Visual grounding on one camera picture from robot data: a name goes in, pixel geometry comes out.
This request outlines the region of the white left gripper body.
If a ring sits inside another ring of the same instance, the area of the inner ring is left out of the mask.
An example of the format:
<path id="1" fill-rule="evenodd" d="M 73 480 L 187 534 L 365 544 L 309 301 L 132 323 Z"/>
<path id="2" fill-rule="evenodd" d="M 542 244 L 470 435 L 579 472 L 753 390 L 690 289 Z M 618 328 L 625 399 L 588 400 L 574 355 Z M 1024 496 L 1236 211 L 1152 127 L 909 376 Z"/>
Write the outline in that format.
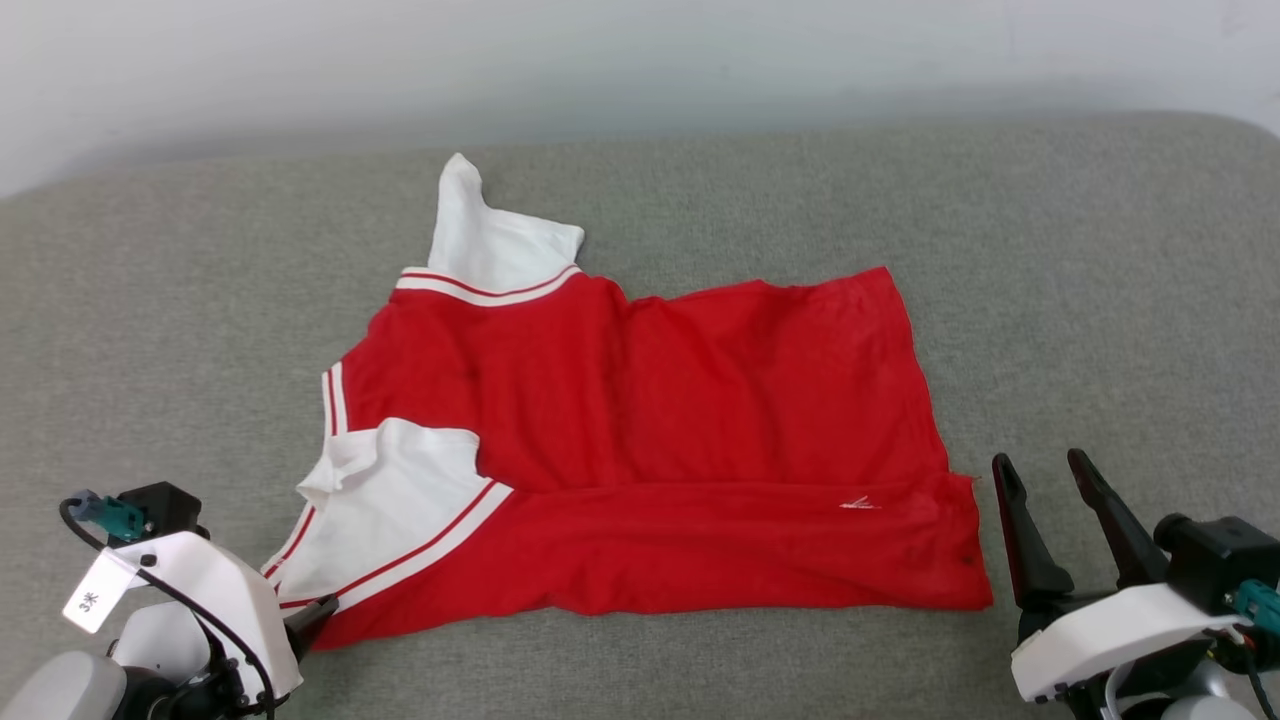
<path id="1" fill-rule="evenodd" d="M 270 583 L 233 553 L 191 532 L 164 536 L 118 552 L 230 628 L 216 629 L 172 601 L 133 611 L 111 653 L 123 667 L 145 667 L 175 684 L 211 667 L 216 647 L 238 662 L 241 688 L 250 700 L 269 691 L 285 698 L 302 683 L 287 638 L 284 618 Z"/>

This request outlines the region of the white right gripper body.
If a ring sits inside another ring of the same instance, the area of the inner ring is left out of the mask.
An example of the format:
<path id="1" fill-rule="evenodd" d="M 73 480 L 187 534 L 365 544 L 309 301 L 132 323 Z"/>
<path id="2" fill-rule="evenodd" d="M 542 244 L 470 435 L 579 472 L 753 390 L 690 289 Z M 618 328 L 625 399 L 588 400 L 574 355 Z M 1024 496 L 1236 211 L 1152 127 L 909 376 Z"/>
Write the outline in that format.
<path id="1" fill-rule="evenodd" d="M 1011 673 L 1025 702 L 1073 685 L 1206 630 L 1252 626 L 1236 614 L 1212 616 L 1167 584 L 1138 585 L 1069 612 L 1011 652 Z"/>

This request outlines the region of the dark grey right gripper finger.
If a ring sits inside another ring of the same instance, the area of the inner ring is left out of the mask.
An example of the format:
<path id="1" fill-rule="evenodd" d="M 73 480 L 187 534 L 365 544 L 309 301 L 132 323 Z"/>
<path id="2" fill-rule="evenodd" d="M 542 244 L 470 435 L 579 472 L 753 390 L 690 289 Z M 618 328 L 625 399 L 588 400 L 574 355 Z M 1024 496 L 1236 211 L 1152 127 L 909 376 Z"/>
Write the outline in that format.
<path id="1" fill-rule="evenodd" d="M 1025 484 L 1006 454 L 993 456 L 992 477 L 1015 605 L 1042 610 L 1073 593 L 1074 580 L 1047 548 L 1028 509 Z"/>
<path id="2" fill-rule="evenodd" d="M 1164 583 L 1169 559 L 1139 519 L 1106 482 L 1083 448 L 1068 451 L 1076 488 L 1094 512 L 1117 569 L 1116 588 Z"/>

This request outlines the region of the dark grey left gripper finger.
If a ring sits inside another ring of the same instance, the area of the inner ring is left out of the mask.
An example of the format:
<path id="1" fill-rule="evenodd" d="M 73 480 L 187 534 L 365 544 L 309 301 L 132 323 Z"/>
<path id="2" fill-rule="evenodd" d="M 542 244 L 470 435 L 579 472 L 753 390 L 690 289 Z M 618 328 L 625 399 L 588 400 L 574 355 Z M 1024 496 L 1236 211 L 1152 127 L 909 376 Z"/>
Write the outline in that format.
<path id="1" fill-rule="evenodd" d="M 325 594 L 284 619 L 285 635 L 296 657 L 305 657 L 311 651 L 339 606 L 335 594 Z"/>

